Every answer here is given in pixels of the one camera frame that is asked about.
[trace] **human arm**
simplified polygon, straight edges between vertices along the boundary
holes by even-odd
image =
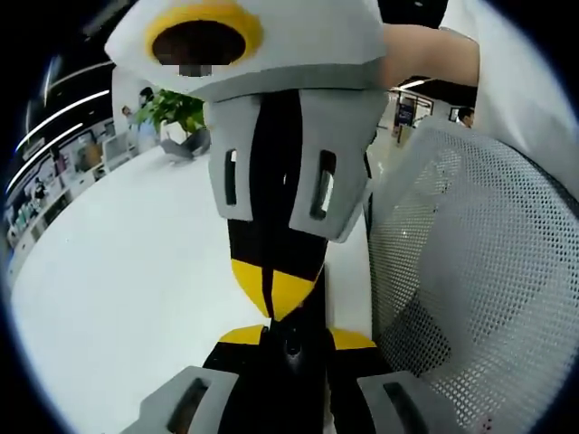
[[[411,24],[385,24],[382,78],[389,89],[412,76],[456,84],[479,83],[479,45],[445,30]]]

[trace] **green plant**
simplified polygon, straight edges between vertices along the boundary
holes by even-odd
[[[151,119],[157,132],[165,120],[167,124],[178,122],[182,129],[194,133],[204,126],[203,102],[171,90],[160,90],[137,112],[139,125],[147,119]]]

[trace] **yellow stripe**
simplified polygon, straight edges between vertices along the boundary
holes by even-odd
[[[226,342],[227,344],[258,345],[260,343],[262,329],[263,325],[236,328],[228,334],[223,335],[219,342]]]
[[[237,283],[242,287],[247,297],[253,304],[260,309],[260,312],[270,317],[268,309],[265,306],[265,299],[263,298],[263,289],[261,287],[261,267],[248,264],[237,259],[232,259],[233,275],[237,279]]]
[[[280,321],[287,316],[306,299],[315,284],[315,281],[273,271],[273,288],[271,290],[273,317]]]
[[[148,55],[157,60],[153,54],[155,39],[166,29],[190,21],[213,21],[227,25],[240,34],[245,41],[245,52],[242,57],[232,62],[239,63],[252,56],[261,46],[263,29],[260,20],[249,14],[233,1],[205,1],[202,5],[178,6],[165,11],[147,29],[145,44]]]
[[[340,328],[330,328],[337,350],[355,350],[360,348],[375,348],[376,344],[358,332],[348,332]]]

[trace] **white mesh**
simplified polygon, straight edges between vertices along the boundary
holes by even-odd
[[[375,340],[468,432],[528,432],[579,348],[577,204],[513,149],[427,119],[370,234]]]

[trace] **yellow ring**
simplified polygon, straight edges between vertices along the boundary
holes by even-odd
[[[261,29],[260,20],[246,12],[239,5],[233,3],[189,5],[167,11],[148,27],[145,35],[148,55],[158,62],[153,53],[153,43],[158,35],[166,29],[182,23],[200,20],[227,25],[242,36],[245,41],[245,52],[243,52],[242,57],[233,61],[231,65],[251,57],[261,46],[263,30]]]

